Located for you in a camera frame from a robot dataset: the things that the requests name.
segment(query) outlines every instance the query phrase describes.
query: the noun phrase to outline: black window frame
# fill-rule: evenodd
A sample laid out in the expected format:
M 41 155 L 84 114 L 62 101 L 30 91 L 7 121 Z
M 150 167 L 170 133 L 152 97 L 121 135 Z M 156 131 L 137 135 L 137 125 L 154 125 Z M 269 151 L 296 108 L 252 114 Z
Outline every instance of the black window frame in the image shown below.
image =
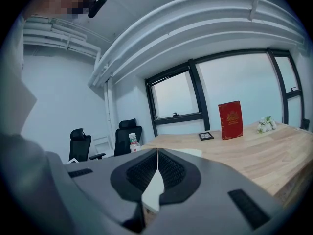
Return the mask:
M 160 124 L 168 124 L 168 123 L 178 123 L 178 122 L 185 122 L 185 121 L 192 121 L 192 120 L 198 120 L 203 119 L 204 121 L 204 128 L 206 131 L 210 130 L 210 121 L 209 121 L 209 114 L 206 106 L 205 96 L 203 87 L 200 81 L 200 77 L 197 71 L 196 64 L 211 61 L 218 58 L 223 57 L 229 57 L 229 56 L 236 56 L 236 55 L 245 55 L 245 54 L 258 54 L 258 53 L 266 53 L 272 62 L 272 65 L 274 67 L 274 70 L 276 72 L 276 76 L 278 78 L 278 84 L 280 87 L 280 92 L 282 96 L 282 103 L 283 103 L 283 123 L 288 124 L 289 122 L 289 110 L 288 110 L 288 99 L 300 96 L 301 97 L 301 126 L 300 128 L 303 129 L 304 125 L 304 99 L 303 99 L 303 91 L 302 91 L 302 85 L 300 81 L 300 77 L 296 68 L 296 65 L 294 63 L 294 60 L 288 50 L 279 50 L 279 49 L 270 49 L 270 48 L 255 48 L 255 49 L 240 49 L 240 50 L 231 50 L 231 51 L 225 51 L 220 52 L 204 57 L 200 57 L 197 59 L 189 59 L 188 62 L 185 62 L 183 64 L 177 65 L 175 67 L 172 67 L 168 70 L 165 70 L 153 77 L 150 77 L 148 79 L 145 79 L 146 84 L 146 90 L 147 90 L 147 97 L 148 97 L 148 103 L 149 103 L 149 109 L 150 109 L 150 115 L 151 115 L 151 121 L 152 126 L 154 130 L 155 137 L 157 136 L 157 125 Z M 288 57 L 292 66 L 292 70 L 294 72 L 294 75 L 296 77 L 296 81 L 298 84 L 298 90 L 294 90 L 292 92 L 286 92 L 284 79 L 282 77 L 282 74 L 280 72 L 279 66 L 276 62 L 275 57 Z M 167 117 L 167 118 L 161 118 L 157 119 L 156 117 L 156 108 L 154 105 L 154 99 L 152 94 L 151 87 L 157 83 L 160 83 L 168 78 L 171 78 L 173 76 L 179 75 L 184 72 L 189 72 L 191 81 L 193 84 L 193 88 L 196 95 L 196 100 L 198 104 L 198 113 L 191 113 L 181 116 L 173 116 L 173 117 Z

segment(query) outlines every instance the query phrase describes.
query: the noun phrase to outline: wooden desk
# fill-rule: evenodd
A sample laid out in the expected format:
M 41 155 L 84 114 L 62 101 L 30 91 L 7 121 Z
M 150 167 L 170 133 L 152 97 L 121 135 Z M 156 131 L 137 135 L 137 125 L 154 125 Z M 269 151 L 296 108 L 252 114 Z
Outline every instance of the wooden desk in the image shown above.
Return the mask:
M 193 148 L 202 157 L 224 163 L 245 175 L 287 205 L 310 182 L 313 169 L 313 133 L 277 124 L 277 129 L 257 134 L 257 123 L 244 127 L 239 138 L 200 141 L 198 134 L 159 135 L 142 148 Z

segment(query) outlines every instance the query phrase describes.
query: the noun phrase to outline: office chair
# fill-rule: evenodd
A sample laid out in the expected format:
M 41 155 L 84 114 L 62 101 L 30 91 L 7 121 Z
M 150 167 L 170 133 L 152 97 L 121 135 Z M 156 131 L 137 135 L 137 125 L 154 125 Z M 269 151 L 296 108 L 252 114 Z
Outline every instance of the office chair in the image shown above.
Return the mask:
M 89 148 L 91 144 L 91 136 L 85 135 L 83 128 L 73 130 L 70 134 L 70 150 L 69 150 L 69 161 L 75 158 L 78 162 L 87 161 Z M 89 157 L 93 159 L 102 159 L 105 153 L 96 154 Z
M 131 142 L 129 140 L 130 133 L 136 133 L 137 141 L 140 141 L 142 127 L 137 126 L 136 119 L 121 121 L 119 123 L 119 129 L 115 132 L 115 149 L 114 156 L 120 156 L 124 154 L 131 153 L 130 145 Z

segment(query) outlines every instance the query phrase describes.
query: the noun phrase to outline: red book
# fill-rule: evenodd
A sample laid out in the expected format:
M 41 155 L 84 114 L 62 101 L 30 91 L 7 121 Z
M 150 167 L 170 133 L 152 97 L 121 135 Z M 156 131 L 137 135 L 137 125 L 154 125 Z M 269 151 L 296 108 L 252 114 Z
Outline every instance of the red book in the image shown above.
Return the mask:
M 222 139 L 233 139 L 243 135 L 243 117 L 241 115 L 240 102 L 219 104 Z

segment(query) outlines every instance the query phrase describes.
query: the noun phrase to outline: small plant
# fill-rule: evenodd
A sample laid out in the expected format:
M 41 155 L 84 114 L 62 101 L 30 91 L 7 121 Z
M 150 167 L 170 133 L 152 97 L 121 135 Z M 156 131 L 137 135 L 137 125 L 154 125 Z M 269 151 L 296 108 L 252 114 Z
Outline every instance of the small plant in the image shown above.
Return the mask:
M 277 125 L 274 120 L 271 119 L 270 116 L 263 117 L 259 121 L 258 125 L 258 133 L 265 133 L 266 131 L 275 130 Z

